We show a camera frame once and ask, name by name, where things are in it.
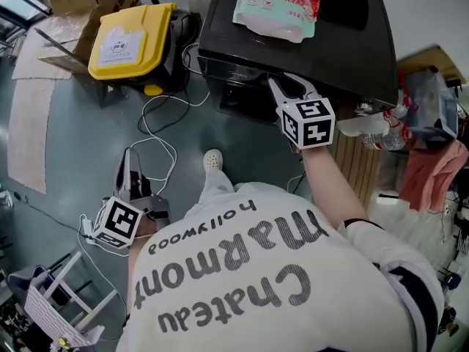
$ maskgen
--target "person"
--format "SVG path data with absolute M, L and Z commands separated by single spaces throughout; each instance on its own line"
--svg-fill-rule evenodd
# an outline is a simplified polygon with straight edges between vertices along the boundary
M 430 351 L 444 305 L 432 266 L 368 220 L 326 148 L 302 155 L 314 205 L 233 186 L 205 154 L 199 203 L 130 248 L 119 352 Z
M 441 318 L 440 325 L 438 327 L 438 335 L 448 332 L 449 336 L 452 337 L 459 330 L 459 325 L 454 322 L 456 319 L 456 310 L 449 305 L 445 306 L 443 310 L 443 316 Z

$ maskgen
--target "beige mat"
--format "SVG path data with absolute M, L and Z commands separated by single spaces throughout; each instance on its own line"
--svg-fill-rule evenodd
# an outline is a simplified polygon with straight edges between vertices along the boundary
M 16 82 L 8 134 L 8 175 L 45 194 L 45 138 L 53 79 Z
M 50 18 L 40 21 L 29 29 L 28 35 L 21 48 L 20 55 L 16 59 L 15 69 L 12 79 L 25 78 L 50 78 L 50 79 L 70 79 L 70 72 L 62 70 L 53 65 L 47 64 L 37 59 L 37 54 L 43 46 L 45 39 L 36 33 L 34 27 L 47 32 Z

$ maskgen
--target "plastic bag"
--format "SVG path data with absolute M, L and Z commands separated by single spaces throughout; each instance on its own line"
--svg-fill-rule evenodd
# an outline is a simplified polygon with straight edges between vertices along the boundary
M 233 22 L 260 35 L 300 43 L 314 36 L 320 0 L 237 0 Z

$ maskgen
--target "gray floor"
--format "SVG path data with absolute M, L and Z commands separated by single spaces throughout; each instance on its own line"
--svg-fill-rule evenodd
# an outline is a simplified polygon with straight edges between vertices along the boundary
M 18 191 L 29 202 L 58 220 L 78 227 L 80 214 L 94 219 L 102 197 L 113 190 L 114 177 L 122 151 L 145 138 L 136 123 L 148 97 L 129 91 L 127 100 L 104 109 L 99 107 L 89 78 L 72 77 L 57 81 L 51 103 L 46 146 L 47 196 L 12 181 L 7 176 L 8 123 L 15 82 L 7 61 L 0 64 L 0 181 Z M 188 86 L 192 103 L 207 94 L 202 77 L 193 76 Z M 184 112 L 178 101 L 168 102 L 149 119 L 152 127 L 171 122 Z M 275 126 L 253 123 L 221 114 L 209 99 L 200 108 L 191 108 L 179 124 L 160 134 L 178 151 L 178 162 L 162 196 L 171 203 L 172 218 L 181 219 L 197 202 L 204 183 L 202 156 L 216 147 L 224 154 L 225 170 L 234 183 L 263 181 L 285 187 L 288 179 L 302 173 L 298 158 L 291 154 L 287 141 Z M 138 147 L 143 172 L 150 177 L 164 177 L 170 161 L 156 142 Z M 153 183 L 153 191 L 159 184 Z M 78 248 L 77 235 L 27 205 L 16 202 L 12 223 L 2 223 L 14 246 L 8 251 L 16 268 L 42 263 L 48 265 L 63 254 Z M 88 246 L 89 253 L 102 272 L 125 297 L 127 260 Z M 75 271 L 73 282 L 92 277 L 94 286 L 84 296 L 96 304 L 111 288 L 99 277 L 88 259 Z M 117 298 L 101 313 L 97 323 L 106 327 L 104 337 L 120 335 L 123 310 Z M 115 343 L 100 342 L 97 351 L 113 351 Z

